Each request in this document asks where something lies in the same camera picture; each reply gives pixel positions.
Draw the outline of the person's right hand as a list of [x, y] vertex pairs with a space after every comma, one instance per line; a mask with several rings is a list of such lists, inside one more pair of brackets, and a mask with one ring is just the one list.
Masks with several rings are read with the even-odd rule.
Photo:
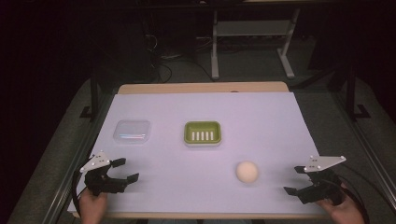
[[357, 203], [356, 197], [345, 184], [342, 184], [341, 187], [346, 190], [342, 203], [334, 205], [331, 200], [324, 199], [316, 201], [316, 205], [329, 215], [334, 224], [365, 224], [361, 205]]

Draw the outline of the black metal stand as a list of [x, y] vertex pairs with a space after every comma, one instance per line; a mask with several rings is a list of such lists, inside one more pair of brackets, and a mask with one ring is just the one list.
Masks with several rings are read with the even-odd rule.
[[346, 113], [352, 121], [357, 119], [369, 119], [371, 116], [364, 105], [355, 104], [356, 72], [352, 65], [346, 78]]
[[95, 77], [90, 79], [90, 93], [91, 93], [91, 105], [85, 106], [80, 113], [80, 117], [83, 119], [94, 120], [98, 114], [99, 109], [99, 98], [98, 98], [98, 83]]

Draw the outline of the green soap dish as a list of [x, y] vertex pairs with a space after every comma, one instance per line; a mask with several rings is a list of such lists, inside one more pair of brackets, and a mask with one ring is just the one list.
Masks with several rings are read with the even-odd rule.
[[221, 140], [217, 121], [189, 121], [184, 126], [184, 143], [188, 147], [215, 147]]

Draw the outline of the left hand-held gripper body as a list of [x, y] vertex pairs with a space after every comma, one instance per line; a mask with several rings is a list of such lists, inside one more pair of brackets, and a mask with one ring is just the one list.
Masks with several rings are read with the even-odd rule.
[[107, 172], [111, 166], [112, 160], [100, 151], [88, 159], [88, 161], [79, 169], [84, 174], [84, 183], [86, 187], [95, 195], [100, 193], [119, 193], [124, 192], [128, 186], [127, 179], [110, 177]]

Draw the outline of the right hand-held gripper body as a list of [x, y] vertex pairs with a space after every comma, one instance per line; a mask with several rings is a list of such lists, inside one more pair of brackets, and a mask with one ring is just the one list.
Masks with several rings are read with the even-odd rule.
[[297, 190], [297, 197], [303, 204], [330, 199], [335, 204], [342, 202], [341, 181], [332, 170], [337, 164], [346, 161], [344, 156], [311, 156], [305, 167], [312, 185]]

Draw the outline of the round cream soap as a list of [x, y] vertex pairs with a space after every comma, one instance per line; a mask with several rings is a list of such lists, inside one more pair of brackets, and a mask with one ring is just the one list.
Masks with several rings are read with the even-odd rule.
[[253, 183], [259, 177], [259, 169], [252, 161], [241, 161], [236, 166], [236, 177], [243, 183]]

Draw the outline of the person's left hand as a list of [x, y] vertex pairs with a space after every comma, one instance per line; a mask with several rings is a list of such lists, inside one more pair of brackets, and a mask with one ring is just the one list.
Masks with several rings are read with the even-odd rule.
[[79, 198], [80, 219], [82, 224], [100, 224], [106, 214], [107, 194], [95, 196], [89, 189], [84, 189]]

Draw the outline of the white table mat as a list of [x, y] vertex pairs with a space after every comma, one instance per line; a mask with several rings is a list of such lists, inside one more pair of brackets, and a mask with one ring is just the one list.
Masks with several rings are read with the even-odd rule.
[[[151, 123], [144, 144], [118, 144], [120, 120]], [[217, 121], [222, 140], [215, 147], [188, 147], [189, 121]], [[139, 173], [123, 193], [108, 197], [111, 217], [321, 217], [284, 187], [304, 188], [306, 175], [294, 167], [317, 154], [291, 92], [118, 94], [99, 133], [95, 152], [126, 163], [109, 171], [124, 178]], [[252, 161], [253, 183], [236, 177], [236, 166]]]

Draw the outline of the white metal desk frame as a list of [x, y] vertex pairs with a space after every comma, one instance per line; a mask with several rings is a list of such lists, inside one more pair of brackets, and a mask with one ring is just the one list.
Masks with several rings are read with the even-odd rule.
[[211, 50], [211, 76], [219, 79], [218, 38], [229, 36], [283, 36], [284, 44], [276, 50], [285, 75], [294, 79], [295, 75], [287, 57], [290, 42], [299, 18], [300, 9], [296, 8], [290, 19], [277, 21], [219, 21], [214, 12]]

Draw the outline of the clear plastic box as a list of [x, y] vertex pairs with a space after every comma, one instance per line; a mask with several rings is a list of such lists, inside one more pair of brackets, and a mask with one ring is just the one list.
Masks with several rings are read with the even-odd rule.
[[151, 123], [144, 119], [120, 120], [113, 133], [118, 144], [144, 144], [149, 140]]

